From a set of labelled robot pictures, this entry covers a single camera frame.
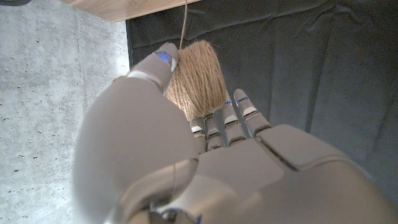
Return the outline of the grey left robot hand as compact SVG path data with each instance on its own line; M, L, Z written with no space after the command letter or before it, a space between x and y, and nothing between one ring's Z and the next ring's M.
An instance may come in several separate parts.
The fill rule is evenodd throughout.
M226 96L206 42L166 43L86 112L75 223L396 223L397 207L345 153L271 126Z

